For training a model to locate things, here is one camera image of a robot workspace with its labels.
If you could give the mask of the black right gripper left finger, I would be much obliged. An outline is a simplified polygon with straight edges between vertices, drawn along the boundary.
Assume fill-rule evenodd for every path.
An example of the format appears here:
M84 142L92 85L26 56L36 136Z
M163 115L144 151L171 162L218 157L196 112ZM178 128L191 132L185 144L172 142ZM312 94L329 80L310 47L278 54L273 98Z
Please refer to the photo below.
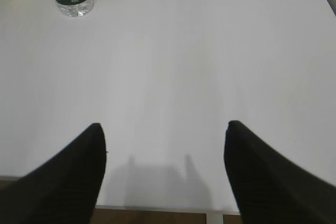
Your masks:
M1 189L1 223L89 223L107 163L93 123L54 157Z

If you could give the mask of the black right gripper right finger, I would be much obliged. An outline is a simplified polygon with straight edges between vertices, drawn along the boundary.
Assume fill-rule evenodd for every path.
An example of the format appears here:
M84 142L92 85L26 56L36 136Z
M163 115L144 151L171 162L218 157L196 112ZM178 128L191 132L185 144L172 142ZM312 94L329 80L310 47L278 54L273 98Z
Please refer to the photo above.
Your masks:
M243 223L335 223L335 186L230 121L224 164Z

